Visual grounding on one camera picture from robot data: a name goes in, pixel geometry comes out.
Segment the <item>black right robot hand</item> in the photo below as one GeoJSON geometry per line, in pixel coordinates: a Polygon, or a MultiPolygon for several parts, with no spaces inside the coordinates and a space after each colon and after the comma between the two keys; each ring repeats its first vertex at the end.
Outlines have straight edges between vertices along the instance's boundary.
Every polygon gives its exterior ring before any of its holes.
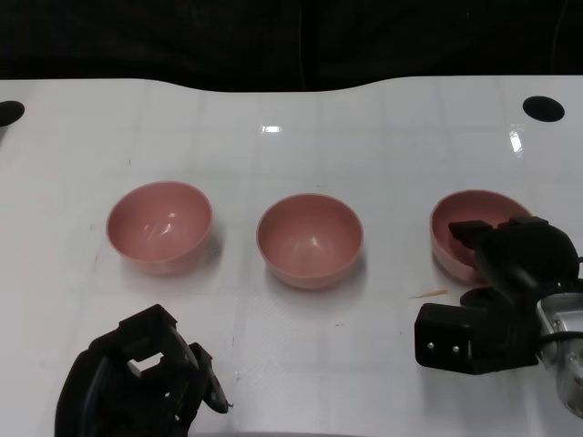
{"type": "Polygon", "coordinates": [[[454,239],[471,249],[480,276],[512,310],[528,314],[551,295],[580,293],[581,257],[569,236],[539,217],[451,222],[454,239]]]}

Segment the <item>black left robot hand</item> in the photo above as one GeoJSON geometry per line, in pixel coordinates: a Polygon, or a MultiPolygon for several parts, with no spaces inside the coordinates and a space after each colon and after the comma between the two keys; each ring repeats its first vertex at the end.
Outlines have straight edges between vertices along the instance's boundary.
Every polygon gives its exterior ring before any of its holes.
{"type": "Polygon", "coordinates": [[[160,305],[93,340],[56,405],[56,436],[185,436],[201,404],[230,409],[211,356],[160,305]]]}

